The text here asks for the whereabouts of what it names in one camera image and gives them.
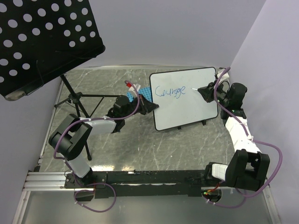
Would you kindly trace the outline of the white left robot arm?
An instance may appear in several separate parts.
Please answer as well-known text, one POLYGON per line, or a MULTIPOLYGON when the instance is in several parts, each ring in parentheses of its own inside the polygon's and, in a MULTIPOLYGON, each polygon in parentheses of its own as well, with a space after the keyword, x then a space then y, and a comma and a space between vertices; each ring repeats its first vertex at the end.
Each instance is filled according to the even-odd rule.
POLYGON ((54 148, 55 159, 62 159, 76 177, 76 183, 86 188, 95 181, 92 168, 87 164, 82 151, 90 135, 118 133, 125 125, 125 119, 136 113, 146 115, 159 107, 142 94, 130 101, 120 95, 107 115, 100 118, 83 118, 69 114, 49 137, 54 148))

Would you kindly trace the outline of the white whiteboard black frame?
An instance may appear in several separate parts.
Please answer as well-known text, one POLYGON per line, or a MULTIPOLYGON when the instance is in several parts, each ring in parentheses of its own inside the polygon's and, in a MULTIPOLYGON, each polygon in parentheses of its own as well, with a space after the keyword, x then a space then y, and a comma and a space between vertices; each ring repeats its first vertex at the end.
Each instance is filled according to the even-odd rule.
POLYGON ((215 101, 207 103, 198 91, 215 81, 214 67, 152 73, 149 77, 157 131, 167 130, 218 116, 215 101))

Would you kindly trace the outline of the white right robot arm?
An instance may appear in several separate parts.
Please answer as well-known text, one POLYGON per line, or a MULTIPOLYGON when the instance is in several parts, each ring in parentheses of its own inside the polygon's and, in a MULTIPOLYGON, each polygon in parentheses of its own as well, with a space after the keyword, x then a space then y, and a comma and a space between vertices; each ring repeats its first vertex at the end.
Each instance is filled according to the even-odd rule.
POLYGON ((217 99, 222 105, 221 119, 229 132, 235 153, 228 165, 210 162, 205 169, 204 181, 209 186, 223 181, 232 188, 258 191, 265 182, 270 158, 261 153, 251 140, 247 117, 242 109, 247 87, 233 83, 228 90, 224 90, 223 84, 217 89, 214 88, 215 84, 211 82, 197 91, 206 102, 217 99))

